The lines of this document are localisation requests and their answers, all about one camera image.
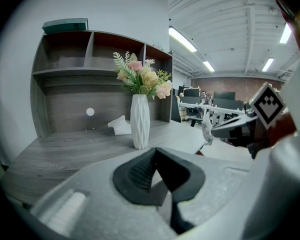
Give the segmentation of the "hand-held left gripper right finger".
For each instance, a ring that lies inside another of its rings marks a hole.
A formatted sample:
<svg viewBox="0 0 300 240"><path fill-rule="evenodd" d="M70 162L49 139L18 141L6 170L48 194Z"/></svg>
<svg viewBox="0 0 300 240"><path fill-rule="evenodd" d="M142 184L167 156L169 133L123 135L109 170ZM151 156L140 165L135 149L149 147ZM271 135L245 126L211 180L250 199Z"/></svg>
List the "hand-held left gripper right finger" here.
<svg viewBox="0 0 300 240"><path fill-rule="evenodd" d="M178 203L192 200L204 185L206 175L199 166L163 148L156 149L155 165L170 194L164 215L169 226L181 235L195 226L183 218Z"/></svg>

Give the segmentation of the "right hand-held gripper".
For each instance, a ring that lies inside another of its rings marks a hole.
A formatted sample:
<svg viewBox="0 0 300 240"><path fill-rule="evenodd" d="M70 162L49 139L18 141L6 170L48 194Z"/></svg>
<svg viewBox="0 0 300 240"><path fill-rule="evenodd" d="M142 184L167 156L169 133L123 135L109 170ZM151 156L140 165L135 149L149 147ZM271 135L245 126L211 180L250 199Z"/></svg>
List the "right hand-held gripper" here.
<svg viewBox="0 0 300 240"><path fill-rule="evenodd" d="M268 82L262 84L250 98L245 114L229 119L211 129L212 136L227 138L225 142L234 147L247 148L251 158L270 146L269 131L286 105Z"/></svg>

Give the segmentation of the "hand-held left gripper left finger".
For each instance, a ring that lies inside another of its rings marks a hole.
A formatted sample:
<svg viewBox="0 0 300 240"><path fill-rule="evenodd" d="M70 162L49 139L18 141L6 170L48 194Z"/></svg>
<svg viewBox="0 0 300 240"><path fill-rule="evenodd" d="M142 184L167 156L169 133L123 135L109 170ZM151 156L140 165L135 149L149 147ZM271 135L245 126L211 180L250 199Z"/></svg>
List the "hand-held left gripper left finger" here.
<svg viewBox="0 0 300 240"><path fill-rule="evenodd" d="M114 187L134 205L161 207L164 203L168 188L157 169L156 151L151 148L113 172Z"/></svg>

